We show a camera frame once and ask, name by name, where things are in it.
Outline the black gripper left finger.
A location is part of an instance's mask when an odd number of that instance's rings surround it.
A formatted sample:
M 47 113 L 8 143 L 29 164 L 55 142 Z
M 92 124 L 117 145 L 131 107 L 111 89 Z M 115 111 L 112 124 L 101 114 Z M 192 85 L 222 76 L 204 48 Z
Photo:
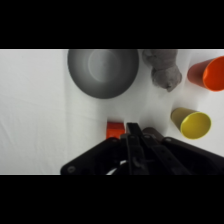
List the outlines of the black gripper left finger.
M 141 129 L 137 123 L 128 123 L 126 125 L 127 137 L 126 144 L 128 150 L 128 163 L 131 175 L 145 175 L 145 155 L 141 146 Z

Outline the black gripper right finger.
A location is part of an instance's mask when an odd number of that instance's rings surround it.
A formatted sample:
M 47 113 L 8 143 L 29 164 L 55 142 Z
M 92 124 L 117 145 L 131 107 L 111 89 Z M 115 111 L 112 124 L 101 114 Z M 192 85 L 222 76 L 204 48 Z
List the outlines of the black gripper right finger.
M 190 175 L 184 165 L 169 151 L 159 144 L 150 134 L 144 134 L 144 144 L 152 151 L 160 167 L 169 175 Z

